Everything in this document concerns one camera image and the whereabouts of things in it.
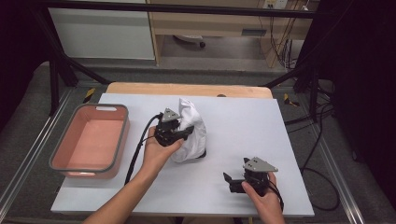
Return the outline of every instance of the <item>forearm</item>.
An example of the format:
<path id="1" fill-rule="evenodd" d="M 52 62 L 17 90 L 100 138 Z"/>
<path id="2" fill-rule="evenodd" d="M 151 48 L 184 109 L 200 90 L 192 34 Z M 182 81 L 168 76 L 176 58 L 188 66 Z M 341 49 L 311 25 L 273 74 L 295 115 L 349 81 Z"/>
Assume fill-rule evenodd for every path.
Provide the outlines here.
<path id="1" fill-rule="evenodd" d="M 84 223 L 124 223 L 143 198 L 157 174 L 140 170 L 136 176 Z"/>

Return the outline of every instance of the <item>human hand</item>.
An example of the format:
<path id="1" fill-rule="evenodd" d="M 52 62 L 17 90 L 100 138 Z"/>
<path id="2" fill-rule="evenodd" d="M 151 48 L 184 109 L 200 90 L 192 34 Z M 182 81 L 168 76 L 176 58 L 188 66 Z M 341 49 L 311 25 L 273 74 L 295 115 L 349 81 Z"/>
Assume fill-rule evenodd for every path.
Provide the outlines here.
<path id="1" fill-rule="evenodd" d="M 148 139 L 145 145 L 145 155 L 143 158 L 142 170 L 152 172 L 157 175 L 169 157 L 180 149 L 184 140 L 179 139 L 169 147 L 161 146 L 154 136 L 155 127 L 148 129 Z"/>
<path id="2" fill-rule="evenodd" d="M 269 180 L 276 186 L 276 177 L 272 172 L 268 173 Z M 282 215 L 282 209 L 277 195 L 271 190 L 267 189 L 264 196 L 257 194 L 256 190 L 249 185 L 248 182 L 242 182 L 242 188 L 245 193 L 249 196 L 256 206 L 257 212 L 259 213 L 260 219 L 266 224 L 270 223 L 285 223 L 285 219 Z"/>

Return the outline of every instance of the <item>white wall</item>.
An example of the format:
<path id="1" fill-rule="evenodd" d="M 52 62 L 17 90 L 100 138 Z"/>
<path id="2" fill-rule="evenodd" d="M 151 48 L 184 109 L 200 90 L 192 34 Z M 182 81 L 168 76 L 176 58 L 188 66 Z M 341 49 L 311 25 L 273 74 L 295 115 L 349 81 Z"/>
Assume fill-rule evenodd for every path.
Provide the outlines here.
<path id="1" fill-rule="evenodd" d="M 145 3 L 144 0 L 96 0 Z M 147 12 L 50 8 L 70 57 L 154 60 Z"/>

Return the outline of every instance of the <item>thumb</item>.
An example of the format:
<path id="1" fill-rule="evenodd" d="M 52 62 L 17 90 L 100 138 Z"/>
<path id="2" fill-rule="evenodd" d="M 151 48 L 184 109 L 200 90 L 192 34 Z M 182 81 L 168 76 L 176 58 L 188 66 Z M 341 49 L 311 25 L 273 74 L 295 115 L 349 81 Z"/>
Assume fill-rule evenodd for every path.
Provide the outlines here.
<path id="1" fill-rule="evenodd" d="M 178 139 L 174 144 L 166 147 L 167 150 L 169 150 L 171 153 L 176 152 L 179 148 L 181 148 L 181 145 L 183 145 L 184 139 L 180 138 Z"/>
<path id="2" fill-rule="evenodd" d="M 248 195 L 251 201 L 253 201 L 254 204 L 259 204 L 260 203 L 260 195 L 254 190 L 253 187 L 249 185 L 248 182 L 244 181 L 242 182 L 242 188 L 244 189 L 245 193 Z"/>

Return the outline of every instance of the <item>yellow and black tape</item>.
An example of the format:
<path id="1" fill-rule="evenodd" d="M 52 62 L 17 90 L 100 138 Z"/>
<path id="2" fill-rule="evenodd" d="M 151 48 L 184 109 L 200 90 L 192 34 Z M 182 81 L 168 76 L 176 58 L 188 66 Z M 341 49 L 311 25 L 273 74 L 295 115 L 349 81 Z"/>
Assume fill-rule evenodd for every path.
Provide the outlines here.
<path id="1" fill-rule="evenodd" d="M 289 99 L 289 96 L 288 96 L 287 93 L 285 93 L 285 94 L 283 95 L 283 99 L 284 99 L 283 102 L 285 103 L 285 105 L 300 106 L 300 104 L 299 104 L 298 102 L 292 102 L 292 101 Z"/>
<path id="2" fill-rule="evenodd" d="M 84 101 L 83 101 L 82 103 L 83 103 L 83 104 L 89 103 L 90 100 L 91 100 L 91 98 L 92 98 L 92 96 L 93 96 L 93 93 L 94 93 L 94 92 L 95 92 L 95 88 L 90 88 L 90 89 L 87 91 L 87 94 L 85 95 Z"/>

